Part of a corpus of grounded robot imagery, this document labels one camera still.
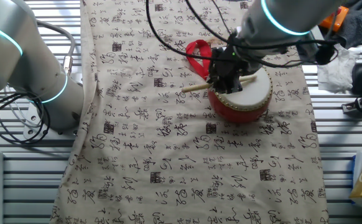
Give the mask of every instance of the drumstick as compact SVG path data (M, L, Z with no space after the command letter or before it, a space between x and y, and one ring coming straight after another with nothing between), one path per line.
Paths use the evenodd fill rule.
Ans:
M257 75L249 75L249 76L245 76L245 77L239 77L239 81L240 82L251 81L251 80L254 80L256 78L257 78ZM193 86L182 88L181 91L183 93L189 93L191 91L204 90L204 89L209 88L211 86L212 86L212 83L206 83L206 84L201 84L201 85L193 85Z

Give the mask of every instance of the crumpled tissue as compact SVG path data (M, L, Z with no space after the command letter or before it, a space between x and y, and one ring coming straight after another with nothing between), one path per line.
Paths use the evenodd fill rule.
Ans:
M338 50L338 57L327 65L318 66L320 90L345 91L353 87L352 71L360 53L347 50L340 44L336 44L335 48Z

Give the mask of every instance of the gray cloth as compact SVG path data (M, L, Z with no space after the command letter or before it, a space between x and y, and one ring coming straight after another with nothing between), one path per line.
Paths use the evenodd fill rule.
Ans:
M350 10L340 30L332 38L349 49L362 42L362 0L347 0L343 6Z

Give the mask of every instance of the white drumhead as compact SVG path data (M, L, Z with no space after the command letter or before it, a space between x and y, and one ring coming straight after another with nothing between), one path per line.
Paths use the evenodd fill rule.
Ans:
M272 82L267 72L261 68L256 72L257 78L253 82L243 84L243 91L231 94L220 94L223 103L241 110L260 107L267 101L272 91Z

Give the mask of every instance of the white cloth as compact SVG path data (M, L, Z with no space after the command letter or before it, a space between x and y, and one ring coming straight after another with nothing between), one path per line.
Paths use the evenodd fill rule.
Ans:
M338 50L338 57L327 65L318 66L318 88L330 91L351 90L352 71L360 53L347 50L340 44L336 44L335 48Z
M226 37L211 1L191 3ZM217 3L230 29L251 4ZM159 35L176 48L212 40L183 0L152 0L150 8ZM204 81L159 46L144 1L82 1L81 33L85 108L51 224L328 223L300 67L267 68L269 110L236 125L215 114L206 91L180 92ZM295 54L266 60L282 64Z

